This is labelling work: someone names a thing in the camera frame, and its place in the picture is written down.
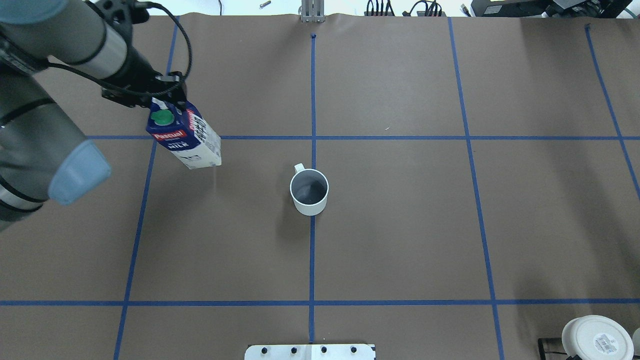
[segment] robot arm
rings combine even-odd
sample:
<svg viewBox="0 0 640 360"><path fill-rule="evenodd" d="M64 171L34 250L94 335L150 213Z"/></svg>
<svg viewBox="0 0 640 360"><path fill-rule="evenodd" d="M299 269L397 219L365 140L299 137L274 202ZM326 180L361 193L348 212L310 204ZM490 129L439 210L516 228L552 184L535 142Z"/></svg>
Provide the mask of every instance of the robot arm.
<svg viewBox="0 0 640 360"><path fill-rule="evenodd" d="M163 76L132 46L132 25L158 6L0 1L0 231L49 198L74 202L111 173L93 142L31 75L59 67L98 82L103 97L125 106L149 107L155 97L184 108L189 69L185 76ZM49 56L67 65L49 63Z"/></svg>

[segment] milk carton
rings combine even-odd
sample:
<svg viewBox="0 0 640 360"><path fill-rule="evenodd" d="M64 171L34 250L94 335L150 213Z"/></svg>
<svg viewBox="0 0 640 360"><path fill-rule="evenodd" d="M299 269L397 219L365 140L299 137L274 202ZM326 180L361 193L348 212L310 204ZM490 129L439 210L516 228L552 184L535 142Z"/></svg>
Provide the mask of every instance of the milk carton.
<svg viewBox="0 0 640 360"><path fill-rule="evenodd" d="M186 108L180 111L168 102L153 99L147 132L189 169L222 165L220 136L193 104L187 102Z"/></svg>

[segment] label on lid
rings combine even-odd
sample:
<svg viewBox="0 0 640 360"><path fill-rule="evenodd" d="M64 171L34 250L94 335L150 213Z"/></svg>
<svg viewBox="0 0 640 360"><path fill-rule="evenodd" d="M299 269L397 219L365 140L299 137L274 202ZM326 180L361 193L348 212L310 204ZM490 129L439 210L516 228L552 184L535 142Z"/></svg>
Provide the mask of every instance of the label on lid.
<svg viewBox="0 0 640 360"><path fill-rule="evenodd" d="M618 352L618 342L616 338L604 332L597 334L593 338L593 344L596 350L605 355L613 355Z"/></svg>

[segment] white mug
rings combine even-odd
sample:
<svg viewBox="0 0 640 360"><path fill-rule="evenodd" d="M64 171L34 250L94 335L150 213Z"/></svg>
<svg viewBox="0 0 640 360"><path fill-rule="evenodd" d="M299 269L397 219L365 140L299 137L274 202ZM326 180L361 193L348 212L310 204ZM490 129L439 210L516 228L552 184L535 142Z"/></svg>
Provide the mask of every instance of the white mug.
<svg viewBox="0 0 640 360"><path fill-rule="evenodd" d="M326 206L329 181L316 169L305 168L302 164L297 164L294 168L296 174L289 183L289 193L296 209L308 217L320 214Z"/></svg>

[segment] green bottle cap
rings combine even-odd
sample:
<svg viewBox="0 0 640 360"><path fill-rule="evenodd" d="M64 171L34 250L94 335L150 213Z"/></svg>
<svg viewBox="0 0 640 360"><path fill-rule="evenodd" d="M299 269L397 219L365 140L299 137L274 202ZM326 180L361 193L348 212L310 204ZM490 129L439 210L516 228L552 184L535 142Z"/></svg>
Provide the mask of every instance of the green bottle cap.
<svg viewBox="0 0 640 360"><path fill-rule="evenodd" d="M151 119L156 125L166 126L173 123L173 114L171 110L158 110L151 114Z"/></svg>

